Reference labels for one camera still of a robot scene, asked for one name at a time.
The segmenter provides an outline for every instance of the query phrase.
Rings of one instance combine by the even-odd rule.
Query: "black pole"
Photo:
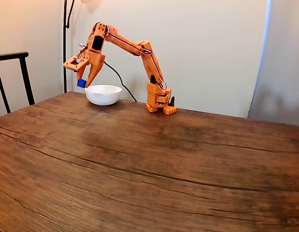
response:
[[[0,91],[1,91],[1,95],[2,95],[2,98],[3,98],[3,102],[4,102],[4,105],[5,105],[6,112],[9,114],[11,112],[11,110],[10,110],[10,107],[9,107],[9,104],[8,104],[8,100],[6,99],[6,95],[5,95],[5,92],[4,92],[4,89],[3,89],[1,77],[0,77]]]
[[[66,62],[66,23],[67,23],[67,0],[64,0],[64,12],[63,12],[63,63]],[[67,92],[67,70],[63,68],[63,85],[64,92]]]

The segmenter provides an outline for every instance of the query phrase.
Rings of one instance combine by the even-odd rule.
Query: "black cable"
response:
[[[123,86],[123,87],[125,87],[125,89],[129,92],[129,94],[131,95],[131,97],[135,100],[135,102],[138,102],[136,99],[135,99],[135,97],[133,96],[133,94],[130,92],[130,90],[124,85],[124,83],[122,82],[122,79],[121,79],[121,77],[120,77],[120,75],[119,75],[119,73],[111,66],[111,65],[109,65],[108,63],[106,63],[106,62],[104,62],[104,64],[106,64],[108,67],[110,67],[118,76],[119,76],[119,79],[120,79],[120,82],[121,82],[121,85]]]
[[[73,0],[72,4],[71,4],[71,8],[70,8],[70,12],[69,12],[69,17],[68,17],[68,22],[67,22],[67,28],[70,28],[70,17],[71,17],[71,13],[72,13],[74,2],[75,2],[75,0]]]
[[[80,53],[78,54],[77,58],[79,59],[80,58],[80,55],[88,48],[88,45],[86,45],[86,47],[84,47],[82,49],[82,51],[80,51]]]

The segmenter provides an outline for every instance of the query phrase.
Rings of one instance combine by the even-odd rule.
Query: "wire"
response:
[[[165,89],[167,89],[167,83],[165,83],[165,81],[164,80],[162,80],[163,81],[163,83],[165,84]]]
[[[104,62],[104,64],[106,64],[109,68],[111,68],[111,69],[112,69],[112,70],[119,76],[121,85],[122,85],[123,87],[125,87],[125,89],[129,92],[129,94],[131,95],[131,97],[134,99],[134,101],[135,101],[135,102],[138,102],[138,101],[135,99],[135,97],[133,96],[133,94],[130,92],[130,90],[129,90],[129,89],[124,85],[124,83],[122,82],[122,79],[121,79],[119,73],[118,73],[112,66],[110,66],[108,63]]]
[[[157,86],[159,87],[159,89],[161,89],[162,91],[167,89],[167,88],[163,88],[163,84],[156,83],[156,85],[157,85]]]
[[[78,54],[77,58],[79,59],[81,54],[87,49],[87,46],[83,47],[82,51]]]

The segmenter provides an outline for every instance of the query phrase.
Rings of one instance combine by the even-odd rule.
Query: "lamp pole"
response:
[[[64,0],[63,7],[63,63],[66,62],[66,39],[67,39],[67,0]],[[63,67],[64,93],[67,92],[67,69]]]

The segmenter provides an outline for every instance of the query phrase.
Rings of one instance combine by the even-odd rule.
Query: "chair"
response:
[[[27,65],[26,65],[26,57],[29,56],[28,52],[18,52],[18,53],[10,53],[10,54],[2,54],[0,55],[0,61],[2,60],[9,60],[9,59],[19,59],[20,61],[20,68],[22,70],[22,75],[23,75],[23,79],[24,79],[24,84],[25,84],[25,89],[26,89],[26,93],[27,93],[27,98],[28,98],[28,102],[29,105],[33,105],[34,104],[34,99],[33,99],[33,94],[32,94],[32,90],[31,90],[31,85],[30,85],[30,81],[29,81],[29,75],[28,75],[28,70],[27,70]],[[1,91],[1,95],[3,98],[3,102],[6,108],[7,113],[9,114],[11,112],[8,101],[6,99],[5,96],[5,92],[3,89],[3,85],[2,85],[2,81],[1,81],[1,77],[0,77],[0,91]]]

